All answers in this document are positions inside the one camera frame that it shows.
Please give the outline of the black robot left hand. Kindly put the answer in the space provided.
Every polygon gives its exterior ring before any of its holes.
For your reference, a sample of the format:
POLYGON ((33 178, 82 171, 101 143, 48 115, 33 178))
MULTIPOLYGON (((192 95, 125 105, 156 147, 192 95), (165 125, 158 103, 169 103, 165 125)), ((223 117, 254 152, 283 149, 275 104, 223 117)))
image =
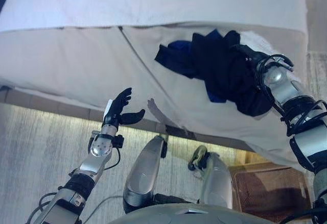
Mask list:
POLYGON ((118 128, 119 125, 136 124, 144 118, 144 109, 141 109, 139 112, 122 114, 123 108, 127 106, 131 100, 131 94, 132 88, 127 88, 112 101, 108 112, 104 116, 102 126, 111 125, 118 128))

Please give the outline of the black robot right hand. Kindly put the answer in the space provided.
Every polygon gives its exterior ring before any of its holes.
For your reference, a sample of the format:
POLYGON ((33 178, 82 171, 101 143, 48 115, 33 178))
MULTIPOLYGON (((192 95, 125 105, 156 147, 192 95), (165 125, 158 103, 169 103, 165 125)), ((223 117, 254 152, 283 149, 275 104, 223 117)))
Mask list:
POLYGON ((237 44, 229 48, 230 51, 241 54, 248 63, 250 63, 251 69, 257 73, 259 71, 259 65, 266 60, 269 55, 264 52, 254 51, 247 45, 237 44))

